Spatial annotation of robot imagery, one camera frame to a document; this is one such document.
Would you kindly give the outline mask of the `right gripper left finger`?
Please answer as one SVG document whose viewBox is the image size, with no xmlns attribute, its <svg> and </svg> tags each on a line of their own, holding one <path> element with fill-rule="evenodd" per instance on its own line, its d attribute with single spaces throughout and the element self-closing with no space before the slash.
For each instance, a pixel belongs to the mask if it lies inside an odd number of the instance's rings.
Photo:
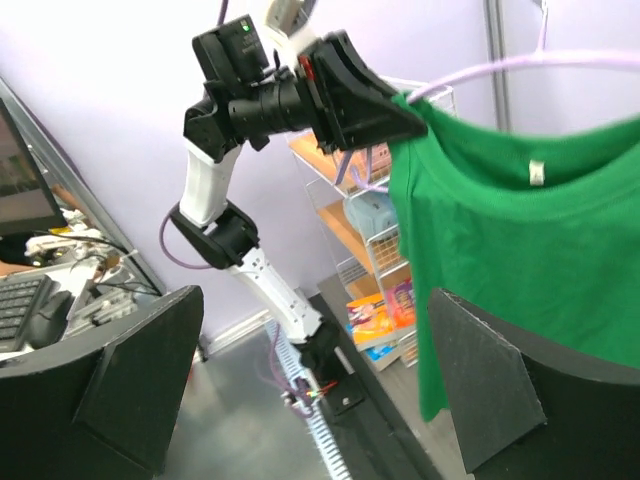
<svg viewBox="0 0 640 480">
<path fill-rule="evenodd" d="M 163 471 L 203 321 L 186 286 L 1 363 L 4 479 L 153 479 Z"/>
</svg>

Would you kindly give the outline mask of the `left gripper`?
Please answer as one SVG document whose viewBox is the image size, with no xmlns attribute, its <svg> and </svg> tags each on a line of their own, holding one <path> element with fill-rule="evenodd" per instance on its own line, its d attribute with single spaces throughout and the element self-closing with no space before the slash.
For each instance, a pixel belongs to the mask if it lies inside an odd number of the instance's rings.
<svg viewBox="0 0 640 480">
<path fill-rule="evenodd" d="M 423 120 L 392 101 L 396 90 L 366 65 L 344 30 L 315 40 L 298 53 L 296 75 L 325 153 L 359 150 L 427 132 Z"/>
</svg>

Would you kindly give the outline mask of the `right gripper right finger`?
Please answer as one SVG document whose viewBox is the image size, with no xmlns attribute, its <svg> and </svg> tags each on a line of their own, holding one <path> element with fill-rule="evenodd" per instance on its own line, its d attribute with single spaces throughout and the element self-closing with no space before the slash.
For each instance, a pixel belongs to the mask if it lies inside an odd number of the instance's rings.
<svg viewBox="0 0 640 480">
<path fill-rule="evenodd" d="M 468 473 L 638 478 L 638 369 L 562 346 L 445 289 L 432 291 L 428 314 Z"/>
</svg>

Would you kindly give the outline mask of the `lilac plastic clothes hanger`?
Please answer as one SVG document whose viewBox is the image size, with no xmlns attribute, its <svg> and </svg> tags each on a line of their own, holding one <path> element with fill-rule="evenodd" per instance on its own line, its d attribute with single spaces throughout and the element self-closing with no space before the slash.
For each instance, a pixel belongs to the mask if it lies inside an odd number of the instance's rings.
<svg viewBox="0 0 640 480">
<path fill-rule="evenodd" d="M 408 93 L 406 100 L 413 104 L 432 93 L 457 86 L 466 81 L 478 79 L 490 74 L 518 71 L 538 67 L 593 67 L 612 70 L 635 70 L 639 68 L 639 52 L 614 49 L 565 49 L 548 50 L 546 48 L 549 2 L 534 1 L 541 11 L 541 25 L 536 48 L 528 54 L 509 56 L 492 62 L 467 67 L 458 72 L 441 77 L 430 83 L 421 84 Z"/>
</svg>

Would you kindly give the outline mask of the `green tank top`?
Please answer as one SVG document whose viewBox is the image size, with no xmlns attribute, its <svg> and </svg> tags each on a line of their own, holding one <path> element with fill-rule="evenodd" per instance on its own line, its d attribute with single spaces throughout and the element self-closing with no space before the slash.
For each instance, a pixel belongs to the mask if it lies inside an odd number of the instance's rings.
<svg viewBox="0 0 640 480">
<path fill-rule="evenodd" d="M 415 295 L 423 419 L 449 405 L 427 310 L 436 288 L 637 367 L 638 117 L 531 136 L 466 122 L 425 100 L 395 102 L 427 129 L 391 144 L 389 183 Z"/>
</svg>

